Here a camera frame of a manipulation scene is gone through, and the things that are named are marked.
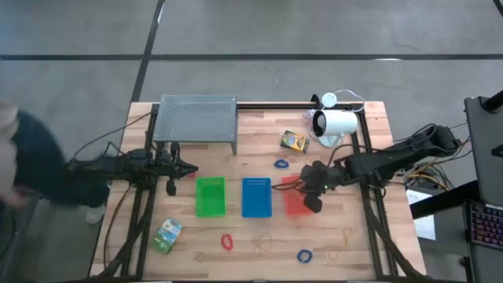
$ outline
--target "white paper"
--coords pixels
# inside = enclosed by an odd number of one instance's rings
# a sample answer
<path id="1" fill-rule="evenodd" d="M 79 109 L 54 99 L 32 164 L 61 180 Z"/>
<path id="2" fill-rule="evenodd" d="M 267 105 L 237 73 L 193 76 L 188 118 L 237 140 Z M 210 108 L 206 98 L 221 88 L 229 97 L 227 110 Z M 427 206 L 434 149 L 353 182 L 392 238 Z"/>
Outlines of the white paper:
<path id="1" fill-rule="evenodd" d="M 409 200 L 409 204 L 429 197 L 431 197 L 431 195 L 427 193 L 420 193 L 410 189 L 407 190 L 407 200 Z M 433 215 L 414 220 L 414 226 L 416 227 L 418 237 L 435 240 L 435 220 L 433 219 Z"/>

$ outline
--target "blue bin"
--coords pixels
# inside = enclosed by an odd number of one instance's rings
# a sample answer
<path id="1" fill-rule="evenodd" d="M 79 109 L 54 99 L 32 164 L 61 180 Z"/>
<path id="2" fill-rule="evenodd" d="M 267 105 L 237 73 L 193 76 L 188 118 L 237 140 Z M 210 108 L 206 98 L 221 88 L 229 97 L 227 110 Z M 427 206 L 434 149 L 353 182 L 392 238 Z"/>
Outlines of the blue bin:
<path id="1" fill-rule="evenodd" d="M 243 178 L 241 215 L 247 218 L 268 218 L 273 215 L 270 178 Z"/>

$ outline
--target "keyboard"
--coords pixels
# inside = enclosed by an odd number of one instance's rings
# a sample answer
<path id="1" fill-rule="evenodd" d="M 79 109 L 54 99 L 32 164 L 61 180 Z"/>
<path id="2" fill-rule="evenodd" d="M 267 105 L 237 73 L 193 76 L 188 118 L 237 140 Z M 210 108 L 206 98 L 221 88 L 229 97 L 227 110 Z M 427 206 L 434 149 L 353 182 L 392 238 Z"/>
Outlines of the keyboard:
<path id="1" fill-rule="evenodd" d="M 503 210 L 470 202 L 470 231 L 472 243 L 503 250 Z"/>

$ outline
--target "wooden tabletop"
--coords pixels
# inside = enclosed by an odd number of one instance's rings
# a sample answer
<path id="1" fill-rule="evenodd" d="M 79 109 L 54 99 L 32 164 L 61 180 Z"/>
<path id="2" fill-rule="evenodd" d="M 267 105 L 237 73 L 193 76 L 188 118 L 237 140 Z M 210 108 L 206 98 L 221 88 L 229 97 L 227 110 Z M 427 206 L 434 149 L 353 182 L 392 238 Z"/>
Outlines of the wooden tabletop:
<path id="1" fill-rule="evenodd" d="M 151 103 L 133 103 L 128 123 L 150 112 Z M 302 110 L 239 111 L 237 155 L 229 144 L 181 144 L 182 159 L 199 167 L 195 178 L 176 182 L 176 197 L 165 191 L 165 178 L 157 187 L 154 214 L 145 260 L 144 279 L 148 280 L 346 280 L 373 279 L 373 262 L 362 196 L 358 186 L 337 187 L 322 196 L 323 208 L 318 214 L 288 217 L 281 192 L 273 191 L 273 216 L 270 219 L 241 217 L 241 179 L 268 177 L 273 184 L 281 178 L 300 173 L 305 164 L 315 160 L 327 162 L 331 149 L 312 141 L 307 154 L 294 153 L 279 146 L 285 130 L 307 134 Z M 383 102 L 366 102 L 365 113 L 372 145 L 385 148 L 392 144 L 391 130 Z M 124 132 L 122 150 L 141 148 L 149 121 L 145 117 Z M 351 137 L 344 139 L 351 142 Z M 336 158 L 351 154 L 342 148 Z M 275 169 L 273 163 L 286 159 L 289 169 Z M 197 218 L 195 214 L 195 181 L 198 177 L 226 178 L 227 214 L 219 218 Z M 103 270 L 103 243 L 112 213 L 126 191 L 126 182 L 114 182 L 101 227 L 91 274 Z M 127 238 L 134 188 L 120 208 L 108 239 L 107 262 L 119 251 Z M 391 237 L 403 255 L 425 273 L 423 257 L 413 225 L 403 186 L 388 186 L 384 198 Z M 151 246 L 157 230 L 167 218 L 182 223 L 182 233 L 173 251 L 164 255 Z M 223 234 L 233 238 L 233 250 L 220 243 Z M 313 251 L 308 264 L 297 261 L 300 249 Z M 131 269 L 136 267 L 139 241 L 133 250 Z M 384 269 L 387 264 L 380 243 Z"/>

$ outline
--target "gray floor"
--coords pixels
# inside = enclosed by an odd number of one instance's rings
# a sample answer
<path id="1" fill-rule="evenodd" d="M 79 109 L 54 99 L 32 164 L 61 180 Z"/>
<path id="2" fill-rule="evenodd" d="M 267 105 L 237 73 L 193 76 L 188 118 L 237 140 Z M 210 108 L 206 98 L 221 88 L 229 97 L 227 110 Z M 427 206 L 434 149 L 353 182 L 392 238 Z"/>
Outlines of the gray floor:
<path id="1" fill-rule="evenodd" d="M 157 0 L 4 0 L 0 54 L 142 54 Z M 503 19 L 491 0 L 167 0 L 153 53 L 500 53 Z M 44 120 L 68 158 L 124 124 L 140 61 L 0 61 L 0 97 Z M 236 94 L 305 101 L 348 88 L 385 101 L 393 135 L 464 122 L 463 99 L 503 87 L 503 61 L 151 62 L 140 101 L 162 94 Z M 340 97 L 350 100 L 352 97 Z M 466 130 L 456 132 L 466 138 Z M 120 133 L 111 137 L 120 142 Z M 82 157 L 104 148 L 95 144 Z M 456 185 L 470 157 L 445 165 Z M 86 210 L 37 207 L 20 275 L 85 277 L 97 227 Z M 455 255 L 422 241 L 428 273 L 463 279 Z"/>

